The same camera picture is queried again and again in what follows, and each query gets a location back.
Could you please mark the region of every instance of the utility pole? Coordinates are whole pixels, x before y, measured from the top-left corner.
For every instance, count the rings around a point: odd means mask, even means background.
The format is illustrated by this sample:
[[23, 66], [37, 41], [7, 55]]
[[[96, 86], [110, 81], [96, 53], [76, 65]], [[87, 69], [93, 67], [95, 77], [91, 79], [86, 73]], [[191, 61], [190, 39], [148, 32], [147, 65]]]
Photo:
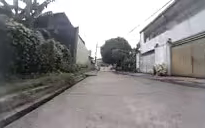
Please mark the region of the utility pole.
[[95, 52], [95, 66], [97, 66], [97, 48], [98, 48], [98, 43], [96, 44], [96, 52]]

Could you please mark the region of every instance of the asphalt road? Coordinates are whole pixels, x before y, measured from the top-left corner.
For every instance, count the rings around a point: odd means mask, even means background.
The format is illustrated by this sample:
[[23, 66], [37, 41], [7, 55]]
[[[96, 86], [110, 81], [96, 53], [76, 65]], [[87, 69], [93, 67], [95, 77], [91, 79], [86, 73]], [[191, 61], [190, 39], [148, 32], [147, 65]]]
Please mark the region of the asphalt road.
[[7, 128], [205, 128], [205, 89], [99, 72]]

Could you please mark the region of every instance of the sidewalk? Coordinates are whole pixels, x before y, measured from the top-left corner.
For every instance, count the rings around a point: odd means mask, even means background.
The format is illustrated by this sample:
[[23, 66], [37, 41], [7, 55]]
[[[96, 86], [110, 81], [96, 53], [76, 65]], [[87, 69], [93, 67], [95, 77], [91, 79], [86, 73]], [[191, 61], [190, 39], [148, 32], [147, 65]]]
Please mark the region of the sidewalk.
[[129, 72], [116, 72], [119, 74], [130, 75], [135, 77], [142, 77], [151, 80], [158, 80], [162, 82], [174, 83], [183, 86], [189, 87], [197, 87], [197, 88], [205, 88], [205, 79], [199, 78], [189, 78], [189, 77], [175, 77], [175, 76], [153, 76], [150, 74], [143, 74], [143, 73], [129, 73]]

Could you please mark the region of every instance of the curb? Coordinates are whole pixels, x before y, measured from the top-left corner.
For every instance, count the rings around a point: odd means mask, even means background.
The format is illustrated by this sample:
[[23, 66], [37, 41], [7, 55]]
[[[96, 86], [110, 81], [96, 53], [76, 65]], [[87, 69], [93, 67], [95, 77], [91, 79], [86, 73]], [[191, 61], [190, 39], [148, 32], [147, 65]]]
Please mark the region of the curb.
[[146, 75], [137, 76], [137, 75], [129, 74], [129, 73], [125, 73], [125, 72], [115, 72], [115, 73], [122, 74], [122, 75], [133, 76], [133, 77], [141, 77], [141, 78], [145, 78], [145, 79], [156, 80], [156, 81], [166, 82], [166, 83], [171, 83], [171, 84], [177, 84], [177, 85], [180, 85], [180, 86], [187, 86], [187, 87], [205, 89], [205, 84], [198, 83], [198, 82], [184, 82], [184, 81], [174, 81], [174, 80], [167, 80], [167, 79], [157, 79], [157, 78], [154, 78], [153, 76], [146, 76]]
[[[75, 84], [79, 83], [80, 81], [84, 80], [86, 77], [82, 76], [80, 79], [78, 79]], [[47, 103], [48, 101], [52, 100], [56, 96], [63, 93], [65, 90], [73, 87], [75, 84], [64, 87], [62, 89], [59, 89], [58, 91], [54, 92], [53, 94], [48, 94], [46, 96], [43, 96], [39, 100], [35, 101], [31, 105], [27, 105], [24, 108], [20, 108], [20, 110], [16, 111], [15, 113], [5, 117], [4, 119], [0, 120], [0, 128], [3, 128], [10, 123], [20, 119], [21, 117], [25, 116], [26, 114], [30, 113], [31, 111], [35, 110], [36, 108], [40, 107], [41, 105]]]

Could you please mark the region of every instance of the gate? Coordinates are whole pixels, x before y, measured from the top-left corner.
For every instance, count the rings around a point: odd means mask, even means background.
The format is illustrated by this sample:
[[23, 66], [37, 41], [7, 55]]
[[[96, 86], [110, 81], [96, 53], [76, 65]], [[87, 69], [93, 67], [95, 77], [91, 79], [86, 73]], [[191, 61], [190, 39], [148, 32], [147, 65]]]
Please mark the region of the gate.
[[172, 74], [205, 78], [205, 38], [172, 47]]

